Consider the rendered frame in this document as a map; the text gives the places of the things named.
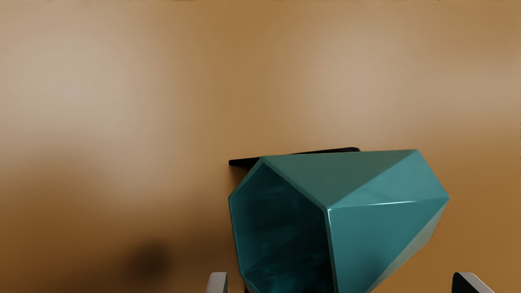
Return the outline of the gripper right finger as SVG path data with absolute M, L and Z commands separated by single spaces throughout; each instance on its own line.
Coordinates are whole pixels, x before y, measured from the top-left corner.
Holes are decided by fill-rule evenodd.
M 452 293 L 495 293 L 469 271 L 457 271 L 452 277 Z

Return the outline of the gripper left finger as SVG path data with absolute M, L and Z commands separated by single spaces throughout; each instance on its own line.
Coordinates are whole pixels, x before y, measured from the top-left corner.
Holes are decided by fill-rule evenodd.
M 205 293 L 228 293 L 228 274 L 225 271 L 214 271 L 210 274 Z

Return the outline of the teal faceted mug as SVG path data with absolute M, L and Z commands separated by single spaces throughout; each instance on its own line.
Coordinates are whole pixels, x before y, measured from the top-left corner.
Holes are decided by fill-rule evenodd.
M 450 197 L 415 149 L 260 157 L 228 198 L 249 293 L 371 293 Z

